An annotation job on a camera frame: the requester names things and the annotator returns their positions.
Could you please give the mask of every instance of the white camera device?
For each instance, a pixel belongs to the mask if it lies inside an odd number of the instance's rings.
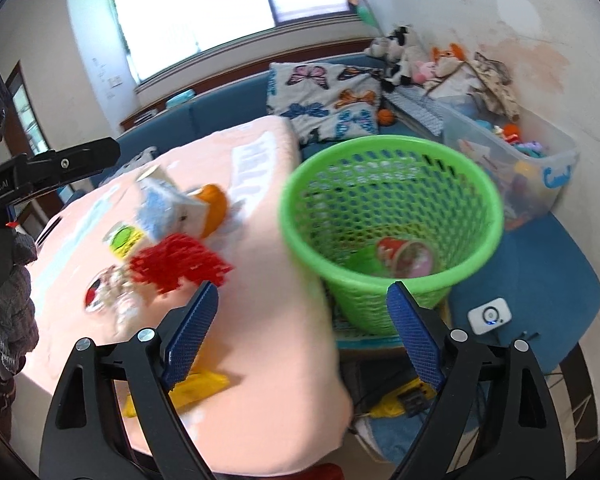
[[[511,321],[511,311],[507,302],[496,298],[467,314],[469,324],[475,335],[485,334]]]

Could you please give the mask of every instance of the black floor stripe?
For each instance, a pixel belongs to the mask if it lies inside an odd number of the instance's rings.
[[[576,442],[576,466],[580,466],[596,449],[598,444],[598,409],[596,407],[596,397],[593,395],[589,369],[584,361],[584,355],[579,344],[560,363],[560,369],[569,392],[572,410],[580,406],[590,396],[584,412],[580,408],[574,414],[573,419],[574,422],[580,419],[580,423],[576,427],[576,440],[590,440],[590,442]]]

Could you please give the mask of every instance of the butterfly pillow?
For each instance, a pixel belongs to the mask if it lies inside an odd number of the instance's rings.
[[[331,63],[272,63],[269,113],[289,118],[301,146],[378,133],[381,70]]]

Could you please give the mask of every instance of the gray knit glove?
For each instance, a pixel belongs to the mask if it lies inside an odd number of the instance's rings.
[[[17,233],[13,241],[13,269],[0,288],[0,354],[2,364],[19,372],[20,358],[38,344],[35,307],[31,301],[31,278],[24,267],[38,259],[29,235]]]

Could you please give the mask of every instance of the storage box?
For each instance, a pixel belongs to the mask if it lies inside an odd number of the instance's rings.
[[[533,158],[476,123],[475,120],[485,120],[503,126],[507,120],[481,109],[471,96],[439,101],[445,104],[444,143],[484,168],[498,186],[504,202],[505,228],[513,230],[548,213],[578,161],[574,140],[521,108],[518,126],[522,142],[535,140],[548,155]]]

